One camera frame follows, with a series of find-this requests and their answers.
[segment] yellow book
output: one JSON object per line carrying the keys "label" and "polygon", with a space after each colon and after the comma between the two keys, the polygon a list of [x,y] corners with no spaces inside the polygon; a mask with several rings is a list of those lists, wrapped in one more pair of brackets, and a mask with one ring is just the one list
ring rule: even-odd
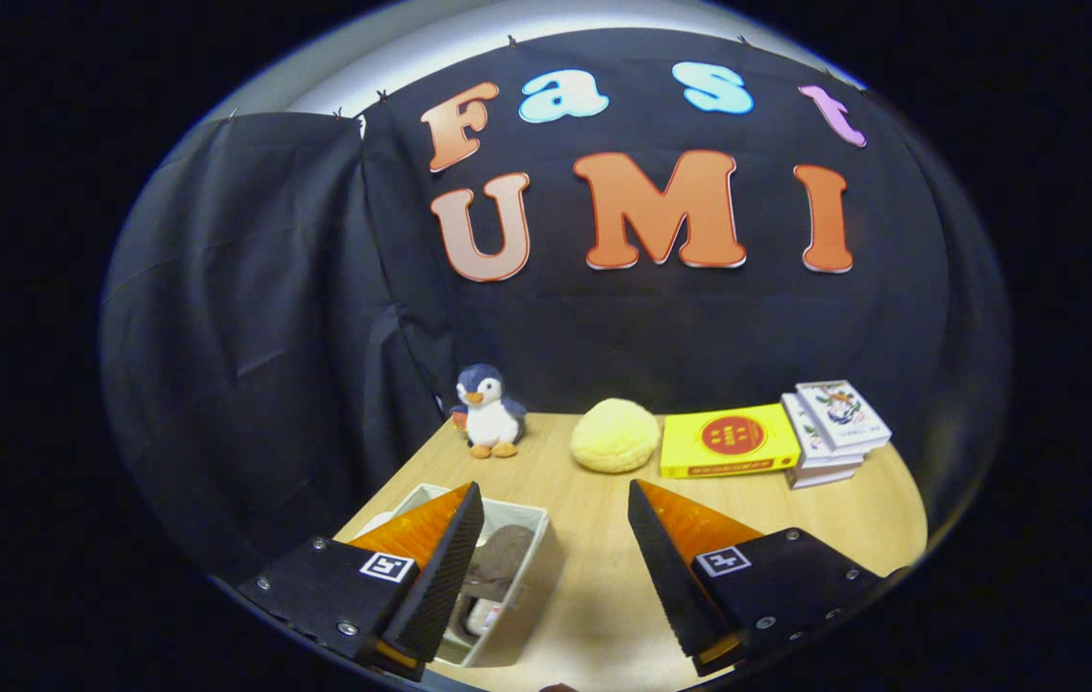
{"label": "yellow book", "polygon": [[798,439],[778,404],[665,416],[662,478],[738,476],[797,465]]}

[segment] stuffed penguin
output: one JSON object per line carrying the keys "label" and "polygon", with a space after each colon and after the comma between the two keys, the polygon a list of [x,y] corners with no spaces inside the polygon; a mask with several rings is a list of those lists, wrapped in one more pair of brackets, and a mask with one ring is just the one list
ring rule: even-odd
{"label": "stuffed penguin", "polygon": [[478,460],[489,455],[511,456],[525,428],[525,408],[502,395],[502,375],[486,363],[463,369],[456,381],[462,399],[454,414],[465,416],[470,454]]}

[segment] yellow sponge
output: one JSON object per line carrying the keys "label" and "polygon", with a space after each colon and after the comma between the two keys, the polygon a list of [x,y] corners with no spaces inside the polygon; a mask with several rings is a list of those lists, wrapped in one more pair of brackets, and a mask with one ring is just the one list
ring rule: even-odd
{"label": "yellow sponge", "polygon": [[642,467],[661,441],[653,414],[626,398],[607,398],[577,422],[572,456],[585,468],[625,473]]}

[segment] light blue letter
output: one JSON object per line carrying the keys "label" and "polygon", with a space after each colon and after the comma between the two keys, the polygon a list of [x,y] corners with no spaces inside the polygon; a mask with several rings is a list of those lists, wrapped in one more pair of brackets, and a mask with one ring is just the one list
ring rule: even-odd
{"label": "light blue letter", "polygon": [[595,116],[610,98],[598,93],[598,83],[584,70],[559,70],[529,80],[522,93],[526,93],[520,104],[520,118],[530,123],[558,121],[563,116],[586,118]]}
{"label": "light blue letter", "polygon": [[674,79],[691,88],[682,97],[700,110],[723,110],[726,114],[749,114],[756,102],[743,88],[743,77],[734,70],[709,62],[679,62],[674,65]]}

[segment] table surface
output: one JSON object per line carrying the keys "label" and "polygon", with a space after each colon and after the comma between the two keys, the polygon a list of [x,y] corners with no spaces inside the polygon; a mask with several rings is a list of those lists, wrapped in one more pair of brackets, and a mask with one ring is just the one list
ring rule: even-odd
{"label": "table surface", "polygon": [[465,433],[450,421],[336,534],[352,540],[380,512],[395,509],[419,482],[459,487],[477,481],[482,496],[550,513],[565,562],[515,665],[428,669],[498,691],[532,691],[565,682],[582,692],[673,691],[700,678],[682,656],[634,535],[627,523],[630,479],[642,478],[725,513],[764,534],[791,526],[885,576],[912,564],[927,546],[927,514],[895,448],[870,452],[853,478],[790,490],[781,472],[723,478],[661,478],[660,450],[643,467],[590,472],[572,460],[579,415],[529,414],[518,453],[475,460]]}

